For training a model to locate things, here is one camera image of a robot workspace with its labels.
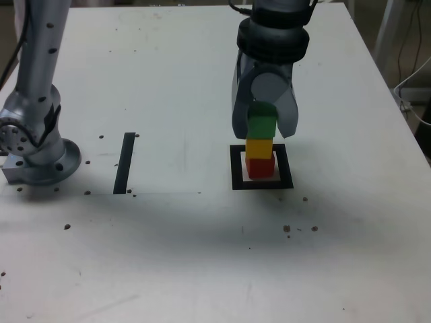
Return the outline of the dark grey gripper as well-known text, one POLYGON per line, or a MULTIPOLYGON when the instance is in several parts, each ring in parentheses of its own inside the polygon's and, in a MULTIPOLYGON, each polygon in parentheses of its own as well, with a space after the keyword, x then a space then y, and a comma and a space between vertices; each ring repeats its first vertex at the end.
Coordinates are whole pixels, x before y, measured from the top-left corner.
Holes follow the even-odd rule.
POLYGON ((292 85, 292 65, 258 62, 238 51, 232 80, 232 129, 246 139, 248 110, 255 98, 275 107, 277 127, 283 138, 296 133, 298 105, 292 85))

